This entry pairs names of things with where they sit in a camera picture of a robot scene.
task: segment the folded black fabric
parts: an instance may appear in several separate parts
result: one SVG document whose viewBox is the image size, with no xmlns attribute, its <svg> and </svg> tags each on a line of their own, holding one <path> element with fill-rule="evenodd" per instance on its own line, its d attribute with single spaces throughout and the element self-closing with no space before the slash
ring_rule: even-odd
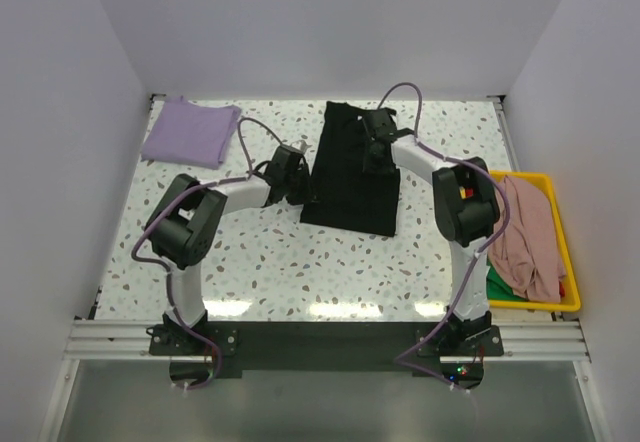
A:
<svg viewBox="0 0 640 442">
<path fill-rule="evenodd" d="M 311 180 L 318 198 L 306 204 L 300 222 L 393 237 L 400 194 L 400 171 L 362 173 L 365 109 L 327 102 L 324 128 Z"/>
</svg>

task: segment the yellow bin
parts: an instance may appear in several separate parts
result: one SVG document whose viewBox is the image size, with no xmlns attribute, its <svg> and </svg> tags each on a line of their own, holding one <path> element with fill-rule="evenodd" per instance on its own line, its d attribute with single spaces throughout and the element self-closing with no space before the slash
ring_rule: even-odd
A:
<svg viewBox="0 0 640 442">
<path fill-rule="evenodd" d="M 545 174 L 535 174 L 532 172 L 501 172 L 492 170 L 491 175 L 494 179 L 500 181 L 505 175 L 511 175 L 519 177 L 535 185 L 540 189 L 551 202 L 551 210 L 553 212 L 553 222 L 556 226 L 556 240 L 558 241 L 558 250 L 562 256 L 564 266 L 567 269 L 567 276 L 562 280 L 564 286 L 565 296 L 562 298 L 559 304 L 546 304 L 543 302 L 517 302 L 511 300 L 490 300 L 491 307 L 502 309 L 529 309 L 529 310 L 548 310 L 561 311 L 561 312 L 577 312 L 580 309 L 580 294 L 578 293 L 578 285 L 576 284 L 576 277 L 573 274 L 573 267 L 571 266 L 571 258 L 569 257 L 569 249 L 567 248 L 567 241 L 564 238 L 564 231 L 562 230 L 562 223 L 560 222 L 560 214 L 558 213 L 558 204 L 556 203 L 556 196 L 553 192 L 553 184 L 551 178 Z"/>
</svg>

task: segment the tabletop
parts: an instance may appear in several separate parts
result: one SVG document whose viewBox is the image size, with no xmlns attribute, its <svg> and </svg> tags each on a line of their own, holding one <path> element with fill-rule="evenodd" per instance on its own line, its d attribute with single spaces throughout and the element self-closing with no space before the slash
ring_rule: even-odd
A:
<svg viewBox="0 0 640 442">
<path fill-rule="evenodd" d="M 269 125 L 284 142 L 300 139 L 313 166 L 324 123 L 323 100 L 193 101 L 237 105 Z M 374 100 L 347 100 L 375 108 Z M 150 113 L 147 134 L 162 102 Z M 415 101 L 391 100 L 398 125 L 413 127 Z M 490 169 L 510 170 L 503 134 L 490 101 L 423 103 L 420 138 L 448 154 L 484 158 Z M 251 157 L 270 159 L 275 141 L 255 124 L 243 135 Z M 102 278 L 96 319 L 159 320 L 166 307 L 164 274 L 131 260 L 142 226 L 179 173 L 200 180 L 244 175 L 246 160 L 234 135 L 218 170 L 156 161 L 139 162 Z M 442 317 L 451 294 L 448 242 L 433 217 L 431 186 L 402 169 L 397 234 L 381 237 L 299 222 L 301 207 L 281 202 L 222 218 L 202 266 L 209 318 L 251 321 L 419 321 Z M 141 254 L 151 254 L 146 243 Z"/>
</svg>

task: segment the white wall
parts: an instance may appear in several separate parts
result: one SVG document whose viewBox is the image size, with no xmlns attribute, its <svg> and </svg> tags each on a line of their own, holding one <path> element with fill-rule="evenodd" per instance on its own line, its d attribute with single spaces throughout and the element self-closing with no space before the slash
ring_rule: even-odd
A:
<svg viewBox="0 0 640 442">
<path fill-rule="evenodd" d="M 102 0 L 143 82 L 193 97 L 504 94 L 560 0 Z"/>
<path fill-rule="evenodd" d="M 525 170 L 552 175 L 616 441 L 638 439 L 640 0 L 562 0 L 506 99 Z"/>
<path fill-rule="evenodd" d="M 86 316 L 146 97 L 99 0 L 0 0 L 0 438 L 34 440 Z"/>
</svg>

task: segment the purple towel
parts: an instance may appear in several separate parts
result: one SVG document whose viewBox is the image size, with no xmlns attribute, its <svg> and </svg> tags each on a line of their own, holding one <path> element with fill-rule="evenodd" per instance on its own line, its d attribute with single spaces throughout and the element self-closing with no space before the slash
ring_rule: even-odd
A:
<svg viewBox="0 0 640 442">
<path fill-rule="evenodd" d="M 168 98 L 142 145 L 142 160 L 217 169 L 238 127 L 240 108 L 200 107 L 183 97 Z"/>
</svg>

